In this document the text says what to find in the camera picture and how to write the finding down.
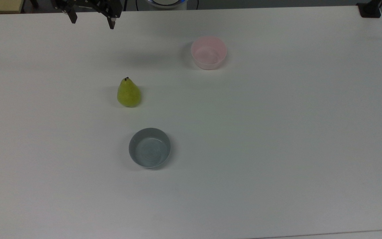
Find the gray bowl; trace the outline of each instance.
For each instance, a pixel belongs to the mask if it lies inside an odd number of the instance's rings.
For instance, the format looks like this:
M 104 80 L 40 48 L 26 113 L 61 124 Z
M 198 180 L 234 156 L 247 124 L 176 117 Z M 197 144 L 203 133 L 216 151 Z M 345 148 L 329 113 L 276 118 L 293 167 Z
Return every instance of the gray bowl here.
M 170 153 L 168 136 L 156 128 L 138 131 L 129 142 L 129 155 L 138 165 L 154 168 L 161 165 Z

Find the floor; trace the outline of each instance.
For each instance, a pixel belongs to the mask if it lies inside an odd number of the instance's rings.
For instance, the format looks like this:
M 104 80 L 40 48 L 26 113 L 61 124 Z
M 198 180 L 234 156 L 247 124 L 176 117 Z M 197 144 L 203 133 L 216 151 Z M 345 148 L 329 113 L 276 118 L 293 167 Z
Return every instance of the floor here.
M 26 13 L 58 12 L 51 5 L 50 0 L 37 0 L 39 8 L 34 9 L 30 0 L 26 0 L 24 10 Z M 148 11 L 150 5 L 146 0 L 129 0 L 126 11 Z M 302 6 L 354 6 L 358 2 L 368 0 L 188 0 L 187 9 L 237 9 L 237 8 L 272 8 L 272 7 L 302 7 Z M 90 12 L 92 9 L 78 8 L 77 12 Z

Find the bowl rim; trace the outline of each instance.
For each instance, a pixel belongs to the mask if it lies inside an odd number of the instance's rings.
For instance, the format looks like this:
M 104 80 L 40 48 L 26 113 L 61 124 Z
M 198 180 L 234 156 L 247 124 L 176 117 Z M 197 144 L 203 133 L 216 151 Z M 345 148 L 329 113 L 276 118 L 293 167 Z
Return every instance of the bowl rim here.
M 156 130 L 159 133 L 161 133 L 162 135 L 164 135 L 166 137 L 167 141 L 166 142 L 165 141 L 161 141 L 161 142 L 163 142 L 164 144 L 166 144 L 168 146 L 167 156 L 159 164 L 156 164 L 155 166 L 151 166 L 151 167 L 146 167 L 144 165 L 141 165 L 137 160 L 135 160 L 135 157 L 133 157 L 132 153 L 131 153 L 131 145 L 132 145 L 132 141 L 134 140 L 135 136 L 138 135 L 139 133 L 142 133 L 143 131 L 147 131 L 147 130 Z M 147 128 L 143 128 L 143 129 L 139 130 L 138 132 L 136 132 L 132 136 L 132 138 L 129 141 L 129 148 L 128 149 L 129 149 L 129 156 L 131 157 L 132 161 L 134 161 L 136 164 L 138 164 L 139 166 L 141 166 L 143 168 L 156 168 L 156 167 L 159 167 L 160 165 L 162 165 L 164 162 L 166 162 L 167 159 L 169 158 L 169 155 L 170 155 L 170 152 L 171 152 L 171 142 L 170 142 L 169 136 L 163 130 L 158 129 L 158 128 L 154 128 L 154 127 L 147 127 Z
M 222 43 L 223 48 L 225 48 L 225 56 L 222 58 L 222 60 L 220 60 L 219 62 L 214 63 L 214 64 L 206 64 L 206 63 L 203 63 L 203 62 L 201 62 L 201 61 L 199 61 L 199 60 L 197 60 L 197 59 L 195 58 L 195 56 L 194 56 L 194 54 L 193 54 L 194 44 L 195 44 L 197 41 L 201 40 L 202 38 L 216 38 L 216 39 L 218 39 L 218 40 Z M 191 44 L 191 55 L 192 55 L 192 58 L 193 58 L 195 61 L 197 61 L 198 63 L 203 64 L 203 65 L 207 65 L 207 66 L 218 65 L 218 64 L 220 64 L 221 62 L 223 62 L 223 60 L 226 58 L 226 55 L 227 55 L 227 54 L 228 54 L 228 48 L 226 47 L 225 43 L 222 41 L 222 39 L 220 39 L 220 38 L 218 38 L 218 37 L 216 37 L 216 36 L 201 36 L 201 37 L 197 38 L 197 39 Z

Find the pink bowl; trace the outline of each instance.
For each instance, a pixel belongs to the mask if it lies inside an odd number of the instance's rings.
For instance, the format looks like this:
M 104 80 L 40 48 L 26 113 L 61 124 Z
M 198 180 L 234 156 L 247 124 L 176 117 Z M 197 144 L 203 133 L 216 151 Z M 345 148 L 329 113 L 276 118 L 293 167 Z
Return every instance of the pink bowl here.
M 213 70 L 218 68 L 225 59 L 226 46 L 217 37 L 200 37 L 192 44 L 191 54 L 198 67 Z

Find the cable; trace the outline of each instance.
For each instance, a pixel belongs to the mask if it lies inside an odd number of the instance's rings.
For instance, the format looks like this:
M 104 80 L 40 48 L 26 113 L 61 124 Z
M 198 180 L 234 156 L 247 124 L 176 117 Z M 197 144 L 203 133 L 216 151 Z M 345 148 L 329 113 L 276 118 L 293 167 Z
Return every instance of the cable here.
M 198 9 L 198 4 L 200 3 L 200 1 L 199 0 L 197 0 L 197 7 L 195 8 L 196 10 Z M 135 0 L 135 6 L 137 7 L 137 12 L 139 12 L 139 10 L 138 10 L 138 0 Z
M 123 6 L 123 12 L 126 12 L 126 5 L 128 4 L 128 0 L 125 0 L 125 6 Z

